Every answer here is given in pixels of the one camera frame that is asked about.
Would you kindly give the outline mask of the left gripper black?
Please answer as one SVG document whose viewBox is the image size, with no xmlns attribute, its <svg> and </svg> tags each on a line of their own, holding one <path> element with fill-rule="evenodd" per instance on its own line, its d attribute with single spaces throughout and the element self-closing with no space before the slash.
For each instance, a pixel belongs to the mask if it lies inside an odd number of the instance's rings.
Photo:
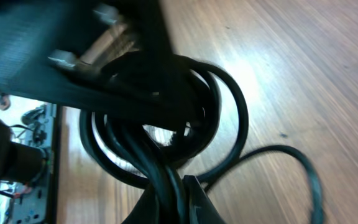
<svg viewBox="0 0 358 224">
<path fill-rule="evenodd" d="M 119 22 L 141 49 L 102 58 Z M 0 92 L 170 130 L 198 120 L 159 1 L 0 1 Z"/>
</svg>

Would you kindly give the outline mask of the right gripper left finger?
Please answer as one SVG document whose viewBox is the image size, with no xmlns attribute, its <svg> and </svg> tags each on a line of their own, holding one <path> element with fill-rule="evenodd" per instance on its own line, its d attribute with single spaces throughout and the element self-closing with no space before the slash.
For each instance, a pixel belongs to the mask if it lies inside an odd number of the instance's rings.
<svg viewBox="0 0 358 224">
<path fill-rule="evenodd" d="M 160 200 L 149 184 L 122 224 L 160 224 Z"/>
</svg>

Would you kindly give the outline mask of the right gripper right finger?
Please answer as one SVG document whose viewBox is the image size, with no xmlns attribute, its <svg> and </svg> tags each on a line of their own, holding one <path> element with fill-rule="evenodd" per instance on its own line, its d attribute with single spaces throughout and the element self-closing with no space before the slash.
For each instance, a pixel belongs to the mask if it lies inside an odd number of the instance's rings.
<svg viewBox="0 0 358 224">
<path fill-rule="evenodd" d="M 183 183 L 188 196 L 189 224 L 226 223 L 215 209 L 195 176 L 185 175 Z"/>
</svg>

